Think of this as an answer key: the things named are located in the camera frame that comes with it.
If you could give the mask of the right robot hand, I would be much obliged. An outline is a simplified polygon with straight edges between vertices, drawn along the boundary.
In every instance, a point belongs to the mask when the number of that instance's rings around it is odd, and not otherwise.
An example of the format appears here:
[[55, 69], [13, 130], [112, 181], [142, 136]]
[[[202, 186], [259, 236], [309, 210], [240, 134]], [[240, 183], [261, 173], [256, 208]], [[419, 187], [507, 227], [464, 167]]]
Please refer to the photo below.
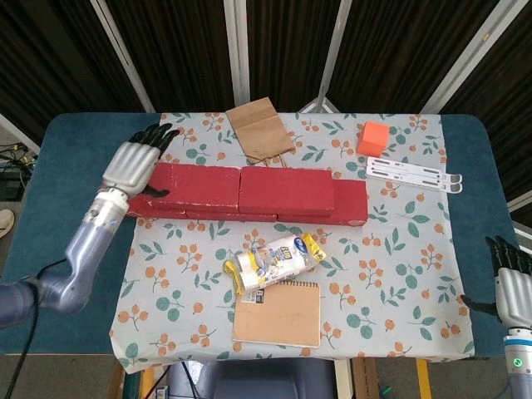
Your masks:
[[509, 330], [530, 330], [531, 255], [499, 235], [485, 241], [494, 269], [495, 301], [480, 303], [462, 294], [462, 302], [471, 310], [496, 316]]

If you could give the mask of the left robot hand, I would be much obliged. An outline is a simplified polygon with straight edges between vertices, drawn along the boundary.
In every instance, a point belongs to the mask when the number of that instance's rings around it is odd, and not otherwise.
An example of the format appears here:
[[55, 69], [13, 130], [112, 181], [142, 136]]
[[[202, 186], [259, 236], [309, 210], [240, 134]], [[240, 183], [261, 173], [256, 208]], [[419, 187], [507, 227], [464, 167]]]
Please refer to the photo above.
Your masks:
[[160, 157], [179, 134], [171, 127], [170, 123], [153, 124], [122, 143], [103, 174], [104, 190], [119, 190], [128, 199], [140, 194], [154, 198], [167, 196], [168, 189], [153, 188], [149, 181]]

